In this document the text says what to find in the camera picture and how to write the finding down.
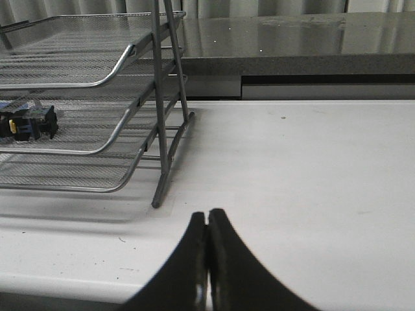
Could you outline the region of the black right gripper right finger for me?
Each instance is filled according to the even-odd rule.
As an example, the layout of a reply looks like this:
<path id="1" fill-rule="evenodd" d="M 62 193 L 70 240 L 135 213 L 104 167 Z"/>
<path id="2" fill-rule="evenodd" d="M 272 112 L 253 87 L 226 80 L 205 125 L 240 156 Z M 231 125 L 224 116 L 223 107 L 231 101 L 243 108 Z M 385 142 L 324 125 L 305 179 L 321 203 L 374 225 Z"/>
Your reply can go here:
<path id="1" fill-rule="evenodd" d="M 209 212 L 208 229 L 214 310 L 316 310 L 257 260 L 223 209 Z"/>

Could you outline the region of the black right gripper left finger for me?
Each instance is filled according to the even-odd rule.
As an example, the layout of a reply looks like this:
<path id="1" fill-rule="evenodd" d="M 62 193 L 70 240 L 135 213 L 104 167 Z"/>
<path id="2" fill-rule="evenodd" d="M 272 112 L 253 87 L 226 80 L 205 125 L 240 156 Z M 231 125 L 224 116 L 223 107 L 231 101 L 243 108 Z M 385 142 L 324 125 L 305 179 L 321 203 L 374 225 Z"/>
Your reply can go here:
<path id="1" fill-rule="evenodd" d="M 205 216 L 196 212 L 163 266 L 120 309 L 205 310 L 208 280 L 205 255 Z"/>

